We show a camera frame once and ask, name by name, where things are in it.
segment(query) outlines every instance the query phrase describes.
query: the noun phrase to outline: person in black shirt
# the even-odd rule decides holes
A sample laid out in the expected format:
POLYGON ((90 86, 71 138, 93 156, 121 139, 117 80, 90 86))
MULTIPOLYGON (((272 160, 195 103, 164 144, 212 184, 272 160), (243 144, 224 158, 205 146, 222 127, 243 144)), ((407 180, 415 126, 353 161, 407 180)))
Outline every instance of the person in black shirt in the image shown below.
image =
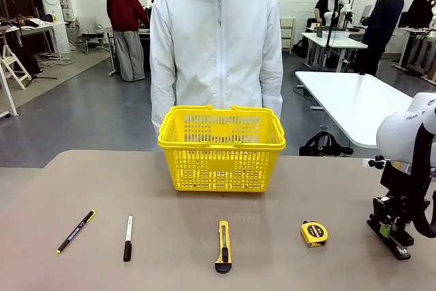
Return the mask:
POLYGON ((315 18, 319 24, 326 25, 324 14, 329 12, 328 0, 319 0, 315 6, 315 18))
POLYGON ((432 1, 434 0, 414 0, 411 3, 409 11, 407 12, 407 21, 409 27, 415 29, 428 28, 433 18, 432 1))
POLYGON ((371 15, 362 21, 368 27, 362 43, 368 48, 357 52, 355 72, 376 75, 403 8, 404 0, 377 0, 371 15))

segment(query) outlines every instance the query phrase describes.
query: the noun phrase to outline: white table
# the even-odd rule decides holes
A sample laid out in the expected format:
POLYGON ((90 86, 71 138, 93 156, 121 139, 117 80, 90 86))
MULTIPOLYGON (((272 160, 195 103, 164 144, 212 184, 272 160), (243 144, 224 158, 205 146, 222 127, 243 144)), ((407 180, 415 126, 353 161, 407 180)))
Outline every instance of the white table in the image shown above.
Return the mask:
MULTIPOLYGON (((307 50, 307 58, 305 65, 309 68, 317 68, 321 69, 325 63, 322 63, 323 58, 322 54, 325 51, 327 46, 327 39, 322 37, 317 37, 316 33, 301 33, 305 38, 309 41, 309 49, 307 50), (311 52, 312 47, 315 45, 315 51, 311 52)), ((342 70, 342 64, 344 62, 345 56, 349 50, 358 50, 358 49, 367 49, 368 46, 363 44, 362 42, 358 42, 353 39, 343 39, 336 40, 334 37, 330 39, 330 48, 331 49, 339 49, 339 62, 336 68, 336 72, 340 72, 342 70)))
MULTIPOLYGON (((116 68, 115 68, 116 51, 115 51, 115 47, 113 44, 114 31, 112 30, 112 27, 104 27, 103 29, 97 30, 97 33, 104 33, 104 34, 106 34, 106 37, 108 38, 109 52, 110 52, 110 63, 112 64, 112 71, 109 72, 109 76, 112 76, 116 72, 116 68)), ((140 38, 142 37, 143 39, 150 40, 150 29, 139 29, 139 36, 140 36, 140 38)))
MULTIPOLYGON (((359 29, 360 29, 359 32, 353 32, 353 31, 350 31, 349 28, 347 28, 347 29, 345 29, 346 30, 345 32, 349 33, 349 38, 350 39, 353 39, 353 40, 356 40, 356 41, 362 41, 363 40, 363 36, 365 35, 365 29, 366 28, 365 27, 359 27, 359 29)), ((315 33, 317 29, 312 29, 311 27, 307 27, 306 30, 315 33)))
POLYGON ((418 52, 420 46, 420 38, 427 34, 429 30, 412 29, 410 27, 401 27, 400 30, 406 32, 406 34, 409 34, 409 38, 404 45, 399 64, 392 66, 398 68, 399 70, 407 71, 409 68, 411 68, 411 65, 414 65, 416 53, 418 52))
MULTIPOLYGON (((36 27, 34 29, 30 29, 28 27, 22 27, 21 32, 22 32, 23 37, 25 37, 27 35, 49 32, 50 38, 52 40, 52 44, 54 47, 54 52, 56 53, 58 58, 62 58, 59 47, 57 46, 56 34, 55 34, 55 30, 53 29, 53 27, 56 25, 65 25, 65 24, 67 24, 67 23, 66 22, 53 22, 53 23, 45 22, 43 26, 36 27)), ((11 32, 15 33, 16 38, 18 40, 18 44, 21 45, 22 44, 21 33, 20 33, 20 29, 18 27, 10 27, 9 29, 2 30, 1 34, 2 34, 3 41, 5 42, 5 44, 6 44, 5 34, 11 33, 11 32)))
POLYGON ((407 111, 412 101, 371 75, 296 72, 296 76, 349 140, 362 148, 376 149, 383 120, 407 111))
POLYGON ((418 60, 416 61, 415 65, 412 67, 412 70, 422 74, 423 76, 427 75, 435 60, 435 55, 436 55, 436 37, 427 36, 422 41, 421 51, 420 54, 418 55, 418 60))

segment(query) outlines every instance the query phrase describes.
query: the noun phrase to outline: black pen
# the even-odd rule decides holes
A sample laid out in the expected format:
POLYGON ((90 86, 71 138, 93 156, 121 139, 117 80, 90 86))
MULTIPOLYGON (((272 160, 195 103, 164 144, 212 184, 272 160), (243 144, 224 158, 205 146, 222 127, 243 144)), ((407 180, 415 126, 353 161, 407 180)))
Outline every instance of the black pen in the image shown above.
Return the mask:
POLYGON ((67 239, 61 244, 58 250, 56 250, 57 254, 60 254, 65 247, 68 246, 68 244, 74 239, 74 237, 79 233, 79 231, 83 228, 83 226, 92 220, 92 218, 95 216, 95 211, 92 210, 88 213, 88 215, 85 216, 84 219, 77 225, 77 227, 74 229, 73 232, 67 237, 67 239))
POLYGON ((134 217, 130 215, 129 219, 127 220, 127 233, 125 235, 125 243, 124 243, 123 260, 125 262, 129 262, 131 258, 131 226, 133 223, 134 223, 134 217))

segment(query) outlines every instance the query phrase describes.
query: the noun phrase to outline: plastic shopping basket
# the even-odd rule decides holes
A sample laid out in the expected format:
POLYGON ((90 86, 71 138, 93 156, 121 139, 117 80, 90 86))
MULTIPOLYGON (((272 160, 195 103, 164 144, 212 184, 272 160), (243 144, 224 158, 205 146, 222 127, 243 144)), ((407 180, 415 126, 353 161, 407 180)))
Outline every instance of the plastic shopping basket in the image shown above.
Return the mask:
POLYGON ((286 141, 269 109, 175 106, 163 120, 158 145, 176 190, 265 192, 286 141))

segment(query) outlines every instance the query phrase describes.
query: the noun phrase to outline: tape measure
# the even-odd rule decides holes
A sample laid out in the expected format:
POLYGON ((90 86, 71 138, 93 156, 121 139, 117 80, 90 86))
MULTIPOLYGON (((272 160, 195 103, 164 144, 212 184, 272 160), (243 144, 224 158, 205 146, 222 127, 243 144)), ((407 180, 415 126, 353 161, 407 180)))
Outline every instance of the tape measure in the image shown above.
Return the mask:
POLYGON ((326 245, 328 239, 326 228, 315 221, 304 221, 301 226, 301 234, 309 247, 326 245))
POLYGON ((218 273, 225 274, 232 268, 232 250, 230 248, 229 223, 219 221, 219 257, 215 262, 218 273))

